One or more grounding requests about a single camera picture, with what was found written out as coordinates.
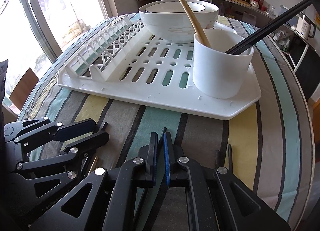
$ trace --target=wooden spoon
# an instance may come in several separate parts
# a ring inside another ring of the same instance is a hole
[[[207,39],[207,36],[204,34],[203,29],[201,28],[201,25],[198,21],[198,19],[196,18],[195,14],[193,13],[193,11],[191,10],[190,6],[187,4],[187,2],[185,0],[179,0],[184,11],[187,13],[187,16],[193,26],[193,28],[196,31],[196,34],[198,34],[199,36],[199,42],[202,43],[203,45],[211,48],[210,43]]]

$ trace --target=white kettle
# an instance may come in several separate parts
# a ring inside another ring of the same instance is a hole
[[[313,26],[313,33],[312,33],[312,35],[309,35],[311,25]],[[308,18],[305,14],[300,13],[300,17],[298,19],[298,24],[296,27],[296,32],[307,40],[308,38],[315,37],[316,26],[313,23],[313,21],[310,20],[310,18]]]

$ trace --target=drainage slot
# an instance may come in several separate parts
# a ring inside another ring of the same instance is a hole
[[[127,77],[128,73],[130,72],[131,69],[132,69],[132,67],[127,67],[127,69],[120,76],[119,80],[124,80],[125,77]]]
[[[149,57],[151,57],[153,54],[155,54],[157,48],[153,47],[152,50],[150,51],[150,53],[148,54]]]
[[[191,60],[192,60],[192,57],[193,57],[193,51],[188,51],[187,60],[188,60],[188,61],[191,61]]]
[[[170,83],[170,80],[172,78],[173,75],[173,71],[172,70],[168,70],[166,75],[164,76],[164,79],[162,81],[162,86],[167,86]]]
[[[140,78],[143,71],[144,71],[144,68],[138,69],[137,73],[134,75],[132,79],[132,82],[136,82]]]
[[[151,71],[150,76],[149,76],[149,78],[147,79],[146,83],[147,83],[147,84],[152,83],[153,80],[155,79],[157,73],[158,73],[158,69],[153,69],[153,70]]]
[[[142,47],[141,50],[137,53],[137,56],[140,56],[144,52],[145,49],[146,49],[146,47]]]
[[[181,53],[181,50],[176,50],[176,51],[174,52],[173,58],[174,58],[174,59],[179,58],[180,53]]]
[[[187,73],[187,72],[182,73],[180,83],[179,83],[179,88],[181,88],[181,89],[186,88],[188,77],[189,77],[189,73]]]
[[[160,54],[160,57],[163,58],[164,56],[166,56],[168,53],[168,50],[169,50],[168,48],[163,49],[162,53]]]

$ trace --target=window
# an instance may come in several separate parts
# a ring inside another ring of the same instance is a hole
[[[62,51],[104,20],[98,0],[38,0],[38,2]]]
[[[30,67],[40,79],[52,63],[36,40],[20,0],[9,0],[0,14],[0,28],[0,59],[9,60],[4,103],[19,114],[9,97],[20,78]]]

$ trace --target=white ceramic cup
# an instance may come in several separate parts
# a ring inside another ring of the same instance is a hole
[[[253,48],[240,55],[226,54],[244,38],[221,29],[204,29],[204,33],[211,48],[199,43],[198,35],[194,35],[193,83],[210,97],[233,97],[239,92],[247,74]]]

